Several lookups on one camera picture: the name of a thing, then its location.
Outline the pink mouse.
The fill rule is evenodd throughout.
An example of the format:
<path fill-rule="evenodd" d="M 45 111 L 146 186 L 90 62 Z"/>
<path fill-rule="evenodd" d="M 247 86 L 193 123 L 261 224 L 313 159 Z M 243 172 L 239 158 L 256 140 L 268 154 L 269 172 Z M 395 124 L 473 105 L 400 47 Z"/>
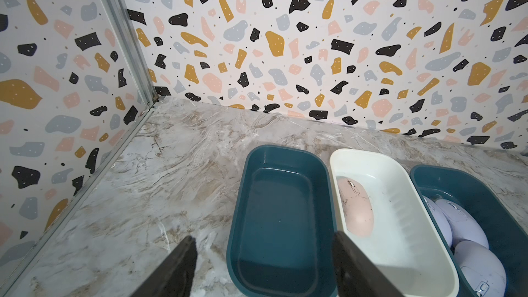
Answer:
<path fill-rule="evenodd" d="M 370 236 L 373 232 L 374 214 L 363 185 L 351 178 L 339 177 L 338 190 L 346 229 L 359 237 Z"/>

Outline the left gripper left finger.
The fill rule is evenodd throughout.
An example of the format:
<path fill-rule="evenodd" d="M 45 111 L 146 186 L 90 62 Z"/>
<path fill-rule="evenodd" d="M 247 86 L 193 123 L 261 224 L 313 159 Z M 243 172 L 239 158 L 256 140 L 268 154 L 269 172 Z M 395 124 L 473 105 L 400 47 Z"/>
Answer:
<path fill-rule="evenodd" d="M 131 296 L 190 296 L 196 265 L 196 240 L 188 235 Z"/>

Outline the purple mouse front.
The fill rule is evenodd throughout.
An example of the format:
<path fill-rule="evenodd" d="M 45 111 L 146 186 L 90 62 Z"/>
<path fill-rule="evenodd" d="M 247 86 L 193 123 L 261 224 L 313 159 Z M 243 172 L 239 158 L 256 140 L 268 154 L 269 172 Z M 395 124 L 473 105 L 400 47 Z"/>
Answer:
<path fill-rule="evenodd" d="M 452 231 L 452 247 L 462 241 L 473 241 L 489 248 L 485 232 L 471 214 L 455 202 L 438 199 L 435 204 L 442 210 Z"/>

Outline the purple mouse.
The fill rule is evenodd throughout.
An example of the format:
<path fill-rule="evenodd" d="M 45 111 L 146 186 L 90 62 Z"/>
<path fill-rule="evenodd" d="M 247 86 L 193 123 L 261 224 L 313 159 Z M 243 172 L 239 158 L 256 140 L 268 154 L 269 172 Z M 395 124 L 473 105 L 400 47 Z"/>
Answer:
<path fill-rule="evenodd" d="M 442 210 L 452 231 L 452 247 L 462 241 L 473 241 L 489 248 L 485 232 L 471 214 L 455 202 L 438 199 L 435 204 Z"/>
<path fill-rule="evenodd" d="M 477 296 L 505 295 L 505 268 L 493 252 L 476 242 L 461 241 L 455 247 L 454 256 L 463 276 Z"/>
<path fill-rule="evenodd" d="M 452 247 L 452 230 L 451 226 L 440 207 L 431 199 L 424 197 L 427 207 L 429 208 L 433 218 L 440 229 L 441 235 L 447 243 L 448 247 Z"/>

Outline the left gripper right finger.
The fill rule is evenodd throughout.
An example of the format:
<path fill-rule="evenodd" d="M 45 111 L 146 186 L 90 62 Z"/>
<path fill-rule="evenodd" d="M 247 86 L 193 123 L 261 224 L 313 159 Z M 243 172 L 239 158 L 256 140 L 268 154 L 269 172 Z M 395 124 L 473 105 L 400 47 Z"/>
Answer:
<path fill-rule="evenodd" d="M 334 233 L 331 252 L 339 296 L 402 297 L 344 232 Z"/>

